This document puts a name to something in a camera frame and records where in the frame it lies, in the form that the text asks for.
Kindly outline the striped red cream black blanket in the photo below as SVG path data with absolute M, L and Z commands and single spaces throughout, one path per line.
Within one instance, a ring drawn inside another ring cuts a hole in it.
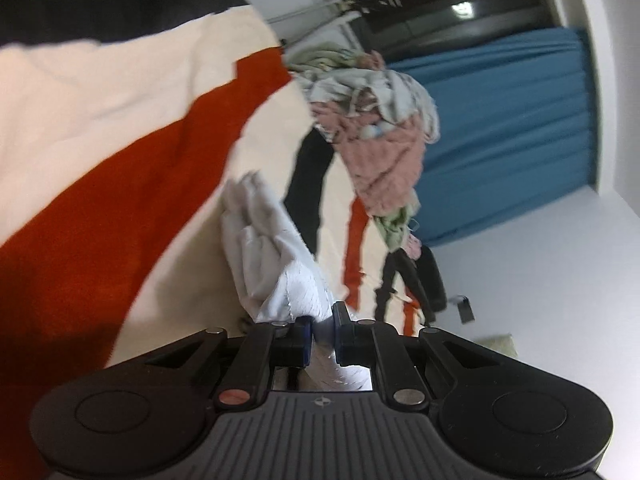
M 258 172 L 326 274 L 374 223 L 246 0 L 1 0 L 1 474 L 53 388 L 252 320 L 222 191 Z

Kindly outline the pink fluffy blanket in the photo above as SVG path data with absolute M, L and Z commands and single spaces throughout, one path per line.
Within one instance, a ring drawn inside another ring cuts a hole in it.
M 313 102 L 318 126 L 340 154 L 355 192 L 371 216 L 383 217 L 410 202 L 423 170 L 424 123 L 418 113 L 390 124 L 379 136 L 377 110 L 347 114 L 337 102 Z

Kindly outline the white t-shirt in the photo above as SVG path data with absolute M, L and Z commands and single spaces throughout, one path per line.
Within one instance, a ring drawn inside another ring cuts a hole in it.
M 284 206 L 258 172 L 222 191 L 222 246 L 242 307 L 255 323 L 312 321 L 307 374 L 322 390 L 367 391 L 370 372 L 341 366 L 333 348 L 333 292 Z

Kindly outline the blue curtain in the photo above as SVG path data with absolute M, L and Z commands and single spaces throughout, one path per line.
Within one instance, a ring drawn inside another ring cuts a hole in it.
M 546 28 L 390 66 L 427 90 L 440 139 L 416 185 L 416 235 L 435 247 L 592 185 L 597 105 L 587 34 Z

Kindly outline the metal tripod stand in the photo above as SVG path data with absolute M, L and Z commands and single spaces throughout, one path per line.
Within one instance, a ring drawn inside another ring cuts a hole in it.
M 362 2 L 363 0 L 324 0 L 311 6 L 305 6 L 304 8 L 278 15 L 275 18 L 268 18 L 267 23 L 274 27 L 281 22 L 308 18 L 311 14 L 318 14 L 324 11 L 328 12 L 322 22 L 310 23 L 310 27 L 299 30 L 291 37 L 281 39 L 281 47 L 284 50 L 291 50 L 314 35 L 321 34 L 331 28 L 346 26 L 353 20 L 360 18 L 362 15 Z

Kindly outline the dark window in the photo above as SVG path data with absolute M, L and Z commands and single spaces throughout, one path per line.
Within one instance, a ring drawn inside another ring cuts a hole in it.
M 546 0 L 357 0 L 350 24 L 360 44 L 385 61 L 457 50 L 549 28 Z

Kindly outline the light green garment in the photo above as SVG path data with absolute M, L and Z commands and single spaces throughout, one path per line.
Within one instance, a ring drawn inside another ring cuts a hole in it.
M 413 234 L 414 217 L 419 210 L 420 203 L 411 202 L 395 209 L 390 214 L 386 214 L 386 216 L 372 217 L 389 252 L 397 252 L 398 249 L 402 249 L 411 258 L 416 258 L 422 246 L 420 240 Z

